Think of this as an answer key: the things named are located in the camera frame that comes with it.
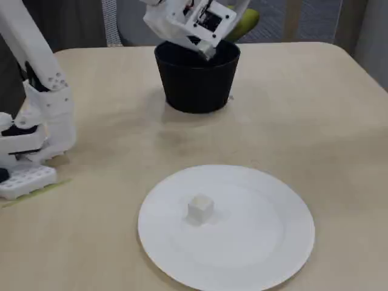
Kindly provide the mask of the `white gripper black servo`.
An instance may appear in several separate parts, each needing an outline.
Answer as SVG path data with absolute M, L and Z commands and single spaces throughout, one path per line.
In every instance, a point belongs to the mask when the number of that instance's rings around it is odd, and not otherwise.
M 199 40 L 194 44 L 189 39 L 190 32 L 185 28 L 187 18 L 177 13 L 182 7 L 181 0 L 145 0 L 146 12 L 144 22 L 151 30 L 165 41 L 169 41 L 196 52 L 205 60 L 210 59 L 210 45 Z

